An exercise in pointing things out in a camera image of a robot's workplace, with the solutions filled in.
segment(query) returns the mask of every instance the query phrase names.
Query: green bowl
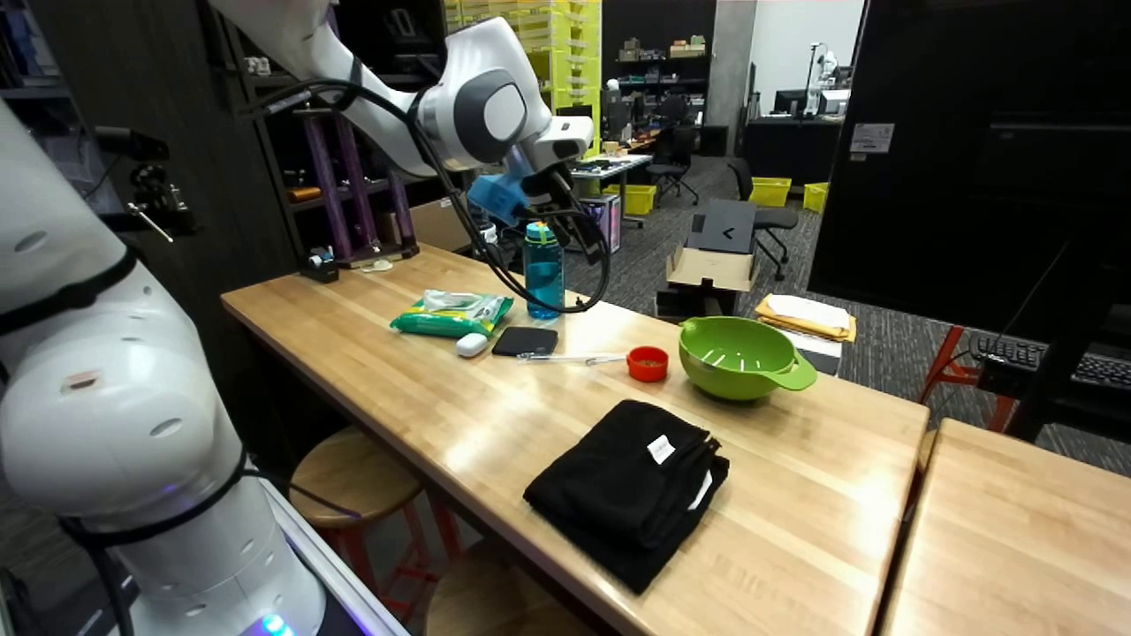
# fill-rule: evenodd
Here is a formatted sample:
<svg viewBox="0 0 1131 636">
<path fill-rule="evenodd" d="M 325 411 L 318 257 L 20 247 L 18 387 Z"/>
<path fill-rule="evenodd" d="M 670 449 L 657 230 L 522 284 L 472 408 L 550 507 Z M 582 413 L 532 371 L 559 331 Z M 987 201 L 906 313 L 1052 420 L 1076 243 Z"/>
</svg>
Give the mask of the green bowl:
<svg viewBox="0 0 1131 636">
<path fill-rule="evenodd" d="M 817 368 L 778 330 L 736 316 L 682 323 L 678 360 L 688 382 L 716 401 L 764 401 L 817 382 Z"/>
</svg>

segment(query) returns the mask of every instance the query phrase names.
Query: wall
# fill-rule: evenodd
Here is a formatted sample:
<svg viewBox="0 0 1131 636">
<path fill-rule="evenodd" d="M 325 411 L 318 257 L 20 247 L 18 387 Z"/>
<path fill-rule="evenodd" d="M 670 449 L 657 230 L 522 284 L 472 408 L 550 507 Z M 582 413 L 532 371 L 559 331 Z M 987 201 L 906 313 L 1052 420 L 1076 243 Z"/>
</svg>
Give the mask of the wall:
<svg viewBox="0 0 1131 636">
<path fill-rule="evenodd" d="M 747 51 L 749 51 L 749 22 L 756 0 L 716 0 L 712 3 L 712 43 L 711 43 L 711 97 L 705 97 L 705 123 L 736 130 L 738 105 L 747 103 Z"/>
<path fill-rule="evenodd" d="M 853 64 L 864 0 L 756 0 L 749 64 L 756 64 L 761 113 L 778 89 L 804 89 L 809 46 L 825 46 L 836 69 Z"/>
</svg>

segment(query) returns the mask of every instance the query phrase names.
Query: cable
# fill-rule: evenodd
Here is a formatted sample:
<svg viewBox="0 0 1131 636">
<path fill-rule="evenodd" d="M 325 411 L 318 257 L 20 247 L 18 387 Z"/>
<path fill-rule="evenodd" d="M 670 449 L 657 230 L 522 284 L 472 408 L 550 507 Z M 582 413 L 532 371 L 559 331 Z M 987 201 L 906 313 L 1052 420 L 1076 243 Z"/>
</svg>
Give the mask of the cable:
<svg viewBox="0 0 1131 636">
<path fill-rule="evenodd" d="M 119 581 L 115 581 L 115 570 L 114 570 L 114 558 L 101 546 L 87 546 L 87 541 L 76 541 L 86 539 L 86 530 L 73 522 L 73 519 L 59 519 L 59 530 L 68 539 L 73 539 L 73 546 L 93 558 L 96 573 L 99 573 L 99 582 L 106 589 L 106 600 L 108 600 L 108 615 L 115 623 L 115 634 L 119 636 L 135 636 L 135 615 L 128 607 L 128 600 L 119 599 Z"/>
<path fill-rule="evenodd" d="M 516 295 L 519 300 L 527 300 L 527 304 L 538 304 L 538 307 L 549 307 L 549 313 L 560 313 L 560 316 L 578 316 L 578 313 L 590 313 L 590 307 L 602 304 L 602 298 L 603 298 L 603 291 L 608 291 L 608 272 L 610 272 L 608 241 L 598 243 L 602 281 L 598 281 L 592 295 L 585 295 L 585 298 L 575 300 L 575 304 L 560 304 L 560 307 L 538 300 L 538 298 L 500 267 L 498 252 L 480 236 L 480 230 L 478 230 L 478 223 L 472 223 L 472 212 L 465 208 L 458 187 L 457 187 L 452 178 L 446 174 L 436 146 L 423 139 L 423 130 L 418 128 L 418 122 L 413 122 L 410 113 L 403 113 L 395 103 L 387 103 L 385 97 L 377 97 L 377 91 L 370 91 L 370 89 L 362 89 L 362 84 L 351 84 L 351 82 L 304 82 L 304 84 L 294 84 L 294 89 L 282 89 L 282 91 L 271 91 L 271 97 L 256 98 L 248 113 L 282 113 L 282 110 L 288 110 L 288 105 L 295 105 L 295 103 L 304 103 L 304 98 L 314 98 L 318 89 L 340 89 L 340 91 L 351 91 L 351 98 L 362 97 L 367 103 L 380 105 L 387 116 L 395 116 L 395 122 L 410 130 L 419 161 L 436 169 L 437 183 L 446 187 L 446 196 L 447 196 L 452 208 L 457 208 L 457 218 L 458 218 L 458 227 L 461 227 L 461 232 L 471 236 L 472 252 L 489 257 L 483 267 L 494 272 L 494 281 L 498 281 L 506 291 L 511 291 L 511 295 Z"/>
<path fill-rule="evenodd" d="M 99 582 L 108 599 L 108 615 L 115 623 L 115 634 L 135 636 L 135 615 L 130 615 L 128 600 L 119 599 L 119 582 L 115 582 L 115 570 L 108 563 L 108 555 L 101 548 L 87 548 L 86 555 L 96 563 Z"/>
</svg>

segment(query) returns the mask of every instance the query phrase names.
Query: wire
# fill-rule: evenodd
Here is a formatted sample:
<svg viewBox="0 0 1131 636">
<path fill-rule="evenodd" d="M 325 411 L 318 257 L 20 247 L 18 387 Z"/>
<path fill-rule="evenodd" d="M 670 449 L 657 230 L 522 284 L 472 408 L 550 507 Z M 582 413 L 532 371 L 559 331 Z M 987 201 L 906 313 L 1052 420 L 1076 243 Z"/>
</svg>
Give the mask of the wire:
<svg viewBox="0 0 1131 636">
<path fill-rule="evenodd" d="M 99 582 L 101 582 L 101 589 L 108 599 L 108 615 L 115 623 L 115 634 L 119 636 L 135 636 L 135 615 L 119 599 L 119 582 L 115 582 L 115 570 L 108 563 L 108 555 L 101 548 L 87 548 L 86 555 L 96 563 Z"/>
<path fill-rule="evenodd" d="M 362 97 L 367 103 L 380 105 L 387 116 L 395 116 L 395 122 L 410 130 L 419 161 L 436 169 L 437 183 L 446 187 L 446 196 L 447 196 L 452 208 L 457 208 L 457 218 L 458 218 L 458 227 L 461 227 L 461 232 L 471 236 L 472 252 L 483 256 L 483 267 L 494 272 L 494 281 L 498 281 L 506 291 L 511 291 L 511 295 L 516 295 L 519 300 L 527 300 L 527 304 L 538 304 L 538 307 L 549 307 L 549 313 L 560 313 L 560 316 L 578 316 L 578 313 L 590 313 L 590 307 L 602 304 L 602 298 L 603 298 L 603 291 L 608 291 L 608 272 L 610 272 L 608 241 L 598 243 L 598 252 L 602 252 L 602 256 L 598 256 L 598 257 L 602 257 L 602 275 L 598 275 L 592 295 L 585 295 L 585 298 L 575 300 L 575 304 L 560 304 L 560 307 L 559 307 L 559 304 L 544 304 L 540 298 L 532 298 L 532 295 L 500 267 L 498 247 L 490 247 L 490 243 L 483 241 L 480 227 L 472 223 L 472 212 L 465 208 L 458 187 L 457 187 L 452 178 L 446 174 L 436 146 L 423 139 L 423 130 L 418 128 L 418 122 L 413 122 L 410 113 L 403 113 L 395 103 L 387 103 L 385 97 L 377 97 L 377 91 L 370 91 L 370 89 L 362 89 L 362 84 L 351 84 L 351 82 L 304 82 L 304 84 L 294 84 L 294 89 L 282 89 L 282 91 L 271 91 L 271 97 L 256 98 L 248 113 L 282 113 L 282 110 L 288 110 L 288 105 L 295 105 L 295 103 L 304 103 L 304 98 L 314 98 L 318 89 L 340 89 L 340 91 L 346 91 L 346 97 Z"/>
<path fill-rule="evenodd" d="M 108 600 L 108 615 L 115 623 L 115 634 L 119 636 L 135 636 L 135 615 L 128 607 L 128 600 L 119 599 L 119 581 L 115 581 L 115 570 L 114 570 L 114 558 L 106 548 L 99 546 L 87 546 L 87 541 L 76 541 L 86 539 L 86 530 L 71 519 L 59 519 L 62 533 L 93 558 L 96 573 L 99 573 L 99 582 L 106 589 L 106 600 Z"/>
<path fill-rule="evenodd" d="M 335 502 L 322 500 L 318 490 L 312 490 L 312 487 L 304 487 L 304 486 L 286 486 L 282 476 L 266 474 L 266 470 L 256 470 L 256 468 L 254 468 L 254 470 L 243 470 L 243 476 L 271 480 L 276 487 L 299 490 L 304 500 L 314 500 L 318 507 L 325 507 L 325 508 L 332 508 L 332 513 L 341 513 L 341 517 L 351 517 L 351 519 L 359 519 L 355 508 L 335 507 Z"/>
</svg>

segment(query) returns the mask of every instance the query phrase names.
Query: paper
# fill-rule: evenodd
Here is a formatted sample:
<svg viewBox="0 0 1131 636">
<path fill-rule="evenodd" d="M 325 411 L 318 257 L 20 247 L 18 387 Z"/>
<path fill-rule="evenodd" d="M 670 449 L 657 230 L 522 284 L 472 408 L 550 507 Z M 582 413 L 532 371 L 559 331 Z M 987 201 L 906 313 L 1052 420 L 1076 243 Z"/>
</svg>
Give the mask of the paper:
<svg viewBox="0 0 1131 636">
<path fill-rule="evenodd" d="M 840 342 L 856 340 L 856 317 L 843 307 L 809 298 L 767 295 L 751 316 L 778 330 L 802 330 Z"/>
<path fill-rule="evenodd" d="M 788 330 L 782 330 L 782 335 L 784 335 L 792 347 L 798 347 L 798 349 L 804 349 L 804 355 L 817 355 L 817 357 L 836 357 L 836 360 L 840 360 L 840 355 L 843 355 L 843 342 L 836 342 L 836 340 L 820 340 L 820 335 L 788 331 Z"/>
<path fill-rule="evenodd" d="M 662 434 L 662 439 L 652 439 L 652 441 L 648 446 L 648 453 L 650 453 L 650 459 L 652 459 L 657 468 L 664 468 L 668 457 L 675 453 L 675 446 L 670 446 L 668 434 Z"/>
<path fill-rule="evenodd" d="M 853 155 L 887 155 L 893 139 L 893 123 L 856 123 L 849 154 Z"/>
<path fill-rule="evenodd" d="M 699 490 L 697 490 L 697 500 L 694 500 L 694 507 L 686 507 L 688 513 L 699 508 L 699 502 L 705 500 L 711 486 L 712 486 L 712 476 L 711 476 L 711 470 L 705 470 L 705 474 L 704 474 L 704 486 L 699 486 Z"/>
</svg>

